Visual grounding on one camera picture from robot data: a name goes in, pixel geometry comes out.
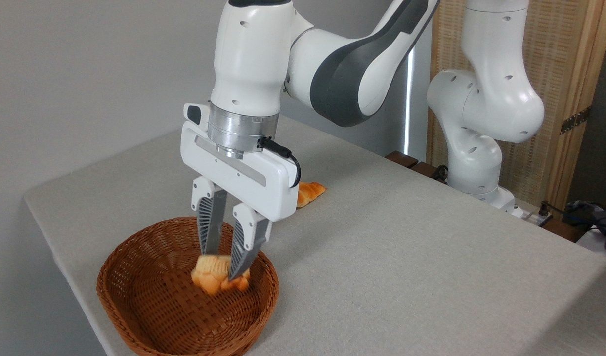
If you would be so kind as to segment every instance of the brown woven basket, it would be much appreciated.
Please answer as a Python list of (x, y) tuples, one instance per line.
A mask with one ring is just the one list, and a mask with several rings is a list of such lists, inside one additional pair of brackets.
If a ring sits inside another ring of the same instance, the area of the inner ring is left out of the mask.
[[(232, 236), (224, 223), (221, 254), (230, 254)], [(137, 354), (237, 356), (259, 337), (279, 293), (270, 260), (260, 252), (246, 292), (210, 297), (191, 281), (199, 254), (195, 217), (178, 217), (132, 235), (103, 264), (97, 294)]]

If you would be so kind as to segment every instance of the gray tablecloth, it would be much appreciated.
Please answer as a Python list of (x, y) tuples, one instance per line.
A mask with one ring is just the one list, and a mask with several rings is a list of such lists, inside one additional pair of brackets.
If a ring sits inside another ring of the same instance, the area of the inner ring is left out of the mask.
[[(274, 224), (280, 299), (249, 355), (606, 355), (603, 257), (285, 117), (276, 140), (328, 191)], [(192, 215), (196, 176), (178, 132), (25, 195), (109, 355), (132, 352), (97, 299), (100, 266)]]

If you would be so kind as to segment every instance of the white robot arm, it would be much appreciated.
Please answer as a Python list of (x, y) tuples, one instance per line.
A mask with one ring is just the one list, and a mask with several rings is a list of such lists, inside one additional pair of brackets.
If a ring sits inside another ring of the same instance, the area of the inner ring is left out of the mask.
[(291, 0), (228, 0), (217, 32), (210, 104), (186, 104), (183, 161), (199, 176), (192, 208), (202, 253), (216, 253), (226, 194), (242, 203), (230, 278), (269, 240), (272, 222), (296, 209), (301, 168), (276, 144), (285, 90), (340, 126), (367, 120), (439, 0), (394, 0), (372, 34), (347, 39), (315, 28)]
[(461, 48), (475, 72), (445, 70), (427, 100), (448, 146), (448, 185), (520, 216), (499, 187), (502, 154), (494, 139), (523, 142), (544, 117), (522, 61), (529, 0), (468, 0)]

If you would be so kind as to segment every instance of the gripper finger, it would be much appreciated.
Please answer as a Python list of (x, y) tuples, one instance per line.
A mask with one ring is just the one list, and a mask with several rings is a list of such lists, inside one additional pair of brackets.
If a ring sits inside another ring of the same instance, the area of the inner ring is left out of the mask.
[(272, 221), (244, 203), (235, 205), (235, 229), (228, 278), (240, 277), (255, 261), (264, 242), (270, 239)]
[(202, 255), (217, 255), (227, 193), (204, 176), (193, 181), (191, 207), (197, 214)]

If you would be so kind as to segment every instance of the pastry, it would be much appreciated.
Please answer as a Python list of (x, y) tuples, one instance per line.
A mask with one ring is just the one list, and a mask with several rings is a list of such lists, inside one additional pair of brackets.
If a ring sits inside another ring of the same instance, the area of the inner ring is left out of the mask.
[(318, 196), (323, 194), (326, 190), (326, 187), (323, 187), (317, 182), (299, 182), (299, 198), (297, 199), (297, 208), (305, 207), (305, 205), (318, 198)]
[(200, 255), (197, 258), (194, 270), (191, 272), (191, 279), (204, 293), (211, 296), (232, 288), (246, 291), (250, 286), (250, 269), (246, 270), (241, 277), (235, 278), (232, 281), (228, 280), (229, 269), (230, 256)]

